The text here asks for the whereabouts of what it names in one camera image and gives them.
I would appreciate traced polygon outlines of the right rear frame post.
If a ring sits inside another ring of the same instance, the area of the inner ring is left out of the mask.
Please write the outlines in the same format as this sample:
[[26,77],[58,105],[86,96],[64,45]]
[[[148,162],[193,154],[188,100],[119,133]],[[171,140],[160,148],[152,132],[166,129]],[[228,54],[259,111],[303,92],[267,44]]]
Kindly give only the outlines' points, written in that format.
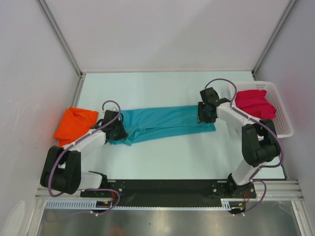
[[252,69],[252,76],[254,80],[256,80],[256,75],[261,68],[262,64],[266,60],[267,56],[271,52],[273,45],[275,44],[276,40],[280,36],[282,30],[284,29],[287,21],[289,20],[291,14],[293,13],[295,7],[299,3],[299,0],[289,0],[286,7],[284,8],[283,13],[281,14],[278,22],[276,23],[275,28],[273,29],[271,36],[269,37],[267,44],[265,45],[262,53],[260,54],[258,60],[256,61],[253,69]]

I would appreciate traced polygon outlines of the left rear frame post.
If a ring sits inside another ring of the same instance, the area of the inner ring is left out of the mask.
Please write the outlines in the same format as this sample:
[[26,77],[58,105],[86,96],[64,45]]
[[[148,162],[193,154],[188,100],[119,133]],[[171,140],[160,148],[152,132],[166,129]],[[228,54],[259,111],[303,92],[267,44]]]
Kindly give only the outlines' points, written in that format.
[[78,77],[80,78],[82,76],[82,71],[79,68],[79,65],[52,13],[52,11],[50,10],[47,2],[45,0],[36,0],[36,3],[38,4],[40,10],[42,11],[45,19],[48,22],[48,25],[50,26],[53,34],[55,35],[58,43],[60,44],[63,52],[65,53],[67,59],[69,60],[72,68],[74,69],[75,73],[78,75]]

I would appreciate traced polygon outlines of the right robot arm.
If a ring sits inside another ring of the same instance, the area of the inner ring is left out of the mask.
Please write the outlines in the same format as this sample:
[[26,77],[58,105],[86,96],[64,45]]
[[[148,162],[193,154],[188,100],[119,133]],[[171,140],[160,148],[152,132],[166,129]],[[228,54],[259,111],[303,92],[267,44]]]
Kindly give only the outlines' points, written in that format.
[[219,98],[211,87],[200,92],[198,121],[214,123],[221,119],[241,133],[242,161],[227,178],[227,192],[239,197],[266,163],[281,155],[281,147],[272,120],[258,120],[245,114],[227,98]]

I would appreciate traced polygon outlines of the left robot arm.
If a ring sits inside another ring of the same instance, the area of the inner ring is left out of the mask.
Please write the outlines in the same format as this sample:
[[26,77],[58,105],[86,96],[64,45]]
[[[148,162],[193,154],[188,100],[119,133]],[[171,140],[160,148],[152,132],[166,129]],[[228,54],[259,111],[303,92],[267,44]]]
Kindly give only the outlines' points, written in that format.
[[97,196],[108,193],[107,176],[96,171],[82,171],[82,160],[97,148],[127,137],[123,115],[113,109],[104,111],[88,132],[69,145],[52,146],[47,153],[40,178],[40,185],[49,189],[52,197],[63,193],[91,189]]

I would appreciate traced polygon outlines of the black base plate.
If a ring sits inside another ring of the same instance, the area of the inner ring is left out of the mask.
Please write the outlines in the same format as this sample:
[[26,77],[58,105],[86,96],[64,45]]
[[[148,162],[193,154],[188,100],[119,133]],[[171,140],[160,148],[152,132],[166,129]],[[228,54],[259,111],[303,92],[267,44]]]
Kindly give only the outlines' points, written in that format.
[[252,183],[230,186],[218,179],[117,179],[102,188],[116,190],[123,207],[214,207],[221,199],[255,199]]

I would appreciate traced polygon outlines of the magenta t-shirt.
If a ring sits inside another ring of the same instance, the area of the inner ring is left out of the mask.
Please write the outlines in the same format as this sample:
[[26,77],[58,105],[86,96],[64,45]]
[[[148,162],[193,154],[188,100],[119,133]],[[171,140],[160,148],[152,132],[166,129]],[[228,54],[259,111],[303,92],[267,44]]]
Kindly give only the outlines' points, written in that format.
[[235,98],[236,107],[253,117],[273,120],[277,110],[267,101],[266,94],[266,90],[239,91]]

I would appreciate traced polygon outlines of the white plastic basket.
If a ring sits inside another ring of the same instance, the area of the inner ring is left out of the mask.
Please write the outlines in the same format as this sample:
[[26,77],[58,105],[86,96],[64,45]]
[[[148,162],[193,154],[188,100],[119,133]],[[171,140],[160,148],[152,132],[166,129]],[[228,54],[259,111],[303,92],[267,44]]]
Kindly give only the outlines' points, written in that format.
[[266,99],[269,103],[271,103],[277,110],[276,117],[272,120],[275,131],[277,133],[277,137],[280,138],[287,138],[293,135],[293,128],[289,119],[289,116],[286,112],[284,103],[281,99],[281,96],[278,92],[277,87],[271,82],[262,82],[262,81],[253,81],[253,82],[243,82],[243,83],[236,83],[233,87],[230,86],[230,94],[233,96],[237,94],[239,91],[244,90],[266,90]]

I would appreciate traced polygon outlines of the orange t-shirt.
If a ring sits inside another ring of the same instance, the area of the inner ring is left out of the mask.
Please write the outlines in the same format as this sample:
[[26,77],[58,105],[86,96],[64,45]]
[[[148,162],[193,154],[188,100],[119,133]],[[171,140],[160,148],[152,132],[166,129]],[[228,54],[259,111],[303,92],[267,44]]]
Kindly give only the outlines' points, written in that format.
[[59,141],[58,146],[68,145],[85,135],[96,124],[97,118],[97,111],[74,107],[66,109],[54,134]]

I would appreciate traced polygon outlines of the aluminium frame rail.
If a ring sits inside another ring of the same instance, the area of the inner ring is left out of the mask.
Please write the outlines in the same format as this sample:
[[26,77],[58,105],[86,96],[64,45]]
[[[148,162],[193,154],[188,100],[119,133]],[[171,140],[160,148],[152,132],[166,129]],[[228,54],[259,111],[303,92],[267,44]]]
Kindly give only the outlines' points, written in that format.
[[[264,180],[266,185],[265,201],[303,201],[304,196],[297,180]],[[73,195],[63,194],[59,197],[53,198],[49,195],[47,188],[39,187],[36,195],[36,200],[78,200],[80,191]]]

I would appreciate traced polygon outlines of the frame post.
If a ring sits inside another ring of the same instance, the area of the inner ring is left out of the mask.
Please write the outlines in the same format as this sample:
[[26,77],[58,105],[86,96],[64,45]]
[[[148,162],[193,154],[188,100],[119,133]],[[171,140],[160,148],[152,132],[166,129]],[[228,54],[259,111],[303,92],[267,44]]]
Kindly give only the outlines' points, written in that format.
[[256,80],[256,75],[261,68],[262,64],[266,60],[267,56],[271,52],[273,45],[275,44],[276,40],[280,36],[282,30],[284,29],[287,21],[289,20],[291,14],[293,13],[295,7],[299,3],[299,0],[289,0],[286,7],[284,8],[283,13],[281,14],[278,22],[276,23],[275,28],[273,29],[271,36],[269,37],[267,44],[265,45],[262,53],[260,54],[258,60],[256,61],[253,69],[252,69],[252,76],[254,80]]
[[40,10],[42,11],[45,19],[48,22],[48,25],[50,26],[53,34],[55,35],[58,43],[60,44],[63,52],[65,53],[67,59],[69,60],[72,68],[74,69],[75,73],[78,75],[78,77],[80,78],[82,76],[82,71],[79,68],[79,65],[52,13],[52,11],[50,10],[47,2],[45,0],[36,0],[36,3],[38,4]]

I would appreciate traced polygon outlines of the teal t-shirt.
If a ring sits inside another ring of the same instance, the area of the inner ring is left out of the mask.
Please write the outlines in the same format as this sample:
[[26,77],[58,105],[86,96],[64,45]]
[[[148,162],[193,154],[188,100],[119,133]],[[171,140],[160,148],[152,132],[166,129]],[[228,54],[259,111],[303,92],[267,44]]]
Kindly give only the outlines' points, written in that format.
[[196,105],[123,110],[123,126],[127,137],[112,145],[132,145],[150,140],[213,132],[213,123],[198,122]]

